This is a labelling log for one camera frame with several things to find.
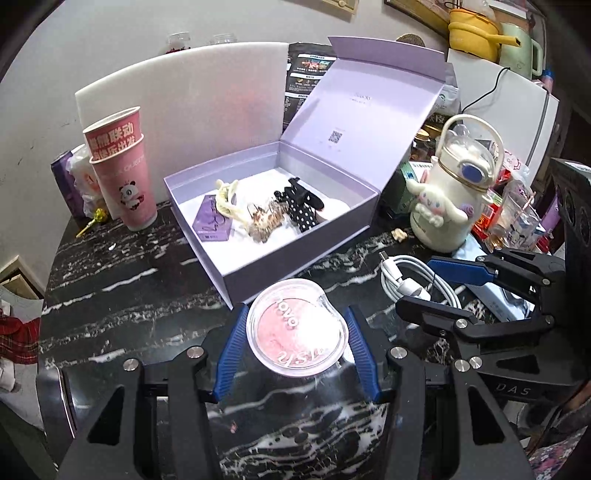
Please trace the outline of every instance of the pink blush compact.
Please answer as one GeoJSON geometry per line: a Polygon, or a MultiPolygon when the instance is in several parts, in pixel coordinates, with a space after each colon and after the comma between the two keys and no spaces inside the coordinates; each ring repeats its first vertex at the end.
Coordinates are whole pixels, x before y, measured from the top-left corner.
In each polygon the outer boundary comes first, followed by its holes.
{"type": "Polygon", "coordinates": [[[283,280],[253,302],[248,342],[269,369],[288,377],[316,375],[332,366],[348,342],[343,317],[310,280],[283,280]]]}

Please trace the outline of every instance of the black polka dot hair clip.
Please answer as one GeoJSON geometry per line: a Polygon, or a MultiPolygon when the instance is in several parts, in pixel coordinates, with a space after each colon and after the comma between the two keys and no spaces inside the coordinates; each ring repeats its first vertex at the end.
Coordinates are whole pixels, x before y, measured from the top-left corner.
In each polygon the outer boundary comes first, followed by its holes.
{"type": "Polygon", "coordinates": [[[322,210],[324,203],[316,195],[300,185],[298,180],[298,177],[289,179],[291,187],[285,187],[283,193],[277,190],[275,192],[275,198],[280,203],[287,202],[287,213],[291,221],[303,233],[318,225],[315,210],[322,210]]]}

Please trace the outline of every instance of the bottle handle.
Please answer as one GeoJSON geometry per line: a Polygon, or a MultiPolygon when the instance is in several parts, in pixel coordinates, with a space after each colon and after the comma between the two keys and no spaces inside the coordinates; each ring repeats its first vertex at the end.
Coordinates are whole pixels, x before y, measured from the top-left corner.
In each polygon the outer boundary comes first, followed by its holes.
{"type": "Polygon", "coordinates": [[[537,77],[541,77],[543,71],[542,64],[544,63],[544,50],[542,49],[542,45],[537,43],[533,38],[531,39],[531,48],[533,49],[533,56],[536,59],[535,65],[537,66],[536,69],[532,67],[531,73],[533,73],[537,77]]]}
{"type": "Polygon", "coordinates": [[[501,136],[499,135],[499,133],[495,130],[495,128],[490,123],[484,121],[480,117],[477,117],[474,115],[469,115],[468,113],[460,113],[459,115],[454,115],[447,122],[445,122],[445,125],[443,125],[443,129],[441,130],[441,141],[437,144],[435,156],[437,158],[441,159],[441,152],[443,151],[443,143],[445,141],[446,133],[449,130],[450,126],[453,123],[457,122],[458,120],[464,120],[464,119],[465,120],[472,120],[472,121],[478,122],[481,125],[483,125],[492,134],[492,139],[496,142],[497,146],[499,147],[499,158],[496,161],[495,170],[493,172],[493,178],[496,181],[497,177],[499,176],[499,172],[501,171],[501,167],[503,166],[503,161],[505,159],[505,149],[503,147],[503,141],[501,140],[501,136]]]}

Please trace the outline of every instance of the lavender gift box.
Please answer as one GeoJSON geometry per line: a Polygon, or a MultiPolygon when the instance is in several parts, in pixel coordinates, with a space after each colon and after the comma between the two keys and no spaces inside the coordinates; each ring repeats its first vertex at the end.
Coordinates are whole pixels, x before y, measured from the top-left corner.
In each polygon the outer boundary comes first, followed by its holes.
{"type": "MultiPolygon", "coordinates": [[[[278,141],[164,179],[181,229],[230,307],[252,300],[369,227],[382,190],[445,81],[441,52],[371,38],[330,37],[330,42],[338,60],[278,141]],[[313,193],[345,202],[350,210],[293,237],[274,232],[264,245],[234,235],[227,242],[199,239],[193,220],[217,179],[279,182],[289,176],[301,178],[313,193]]],[[[282,190],[281,185],[268,188],[282,190]]],[[[252,194],[260,189],[253,187],[252,194]]]]}

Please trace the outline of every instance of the stacked paper cups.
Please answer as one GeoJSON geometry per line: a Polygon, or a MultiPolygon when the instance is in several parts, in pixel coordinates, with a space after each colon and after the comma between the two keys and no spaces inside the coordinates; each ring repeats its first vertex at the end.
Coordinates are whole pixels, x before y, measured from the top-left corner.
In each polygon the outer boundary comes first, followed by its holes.
{"type": "Polygon", "coordinates": [[[151,225],[158,215],[144,155],[139,106],[109,115],[83,131],[103,195],[119,205],[132,231],[151,225]]]}

